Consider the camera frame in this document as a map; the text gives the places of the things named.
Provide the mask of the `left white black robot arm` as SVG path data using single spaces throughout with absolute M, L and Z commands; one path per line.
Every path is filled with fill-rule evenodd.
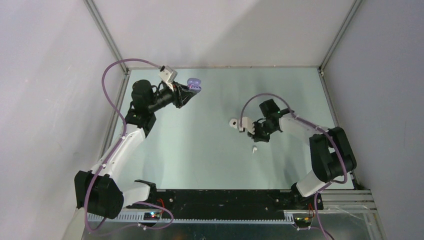
M 147 138 L 156 122 L 155 113 L 169 104 L 180 109 L 201 91 L 201 80 L 189 78 L 187 84 L 173 82 L 159 91 L 148 80 L 132 85 L 129 110 L 124 126 L 114 145 L 88 171 L 80 170 L 74 177 L 76 207 L 88 213 L 116 218 L 121 209 L 140 202 L 153 208 L 158 202 L 156 185 L 145 180 L 119 183 L 123 168 L 136 148 Z

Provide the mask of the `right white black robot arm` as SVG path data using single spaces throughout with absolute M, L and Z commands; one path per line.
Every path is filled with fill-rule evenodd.
M 289 108 L 280 109 L 273 99 L 259 105 L 263 118 L 252 122 L 248 136 L 254 142 L 269 142 L 271 134 L 290 134 L 309 146 L 311 171 L 291 187 L 291 204 L 304 209 L 311 196 L 335 183 L 338 177 L 347 181 L 357 167 L 346 132 L 341 127 L 321 127 L 297 115 Z

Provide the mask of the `purple earbud charging case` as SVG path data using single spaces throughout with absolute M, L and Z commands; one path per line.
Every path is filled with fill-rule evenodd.
M 187 80 L 187 87 L 191 91 L 199 93 L 202 90 L 201 83 L 202 81 L 200 79 L 191 77 Z

